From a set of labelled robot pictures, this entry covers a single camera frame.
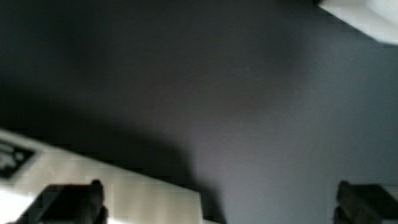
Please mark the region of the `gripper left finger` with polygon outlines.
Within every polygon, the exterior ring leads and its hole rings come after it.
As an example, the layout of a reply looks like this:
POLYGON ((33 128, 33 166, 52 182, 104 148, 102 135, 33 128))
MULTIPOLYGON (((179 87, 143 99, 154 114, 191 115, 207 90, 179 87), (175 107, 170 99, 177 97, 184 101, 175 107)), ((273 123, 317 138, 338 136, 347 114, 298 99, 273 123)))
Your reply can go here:
POLYGON ((109 224, 102 181, 95 179, 90 184, 49 185, 17 224, 109 224))

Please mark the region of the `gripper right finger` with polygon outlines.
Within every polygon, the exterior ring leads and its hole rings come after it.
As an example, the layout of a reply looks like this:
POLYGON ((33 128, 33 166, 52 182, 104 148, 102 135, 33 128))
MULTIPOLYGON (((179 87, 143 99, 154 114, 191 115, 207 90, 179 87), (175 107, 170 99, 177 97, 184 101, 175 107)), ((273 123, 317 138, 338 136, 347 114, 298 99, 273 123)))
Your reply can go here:
POLYGON ((398 224, 398 185, 340 182, 333 224, 398 224))

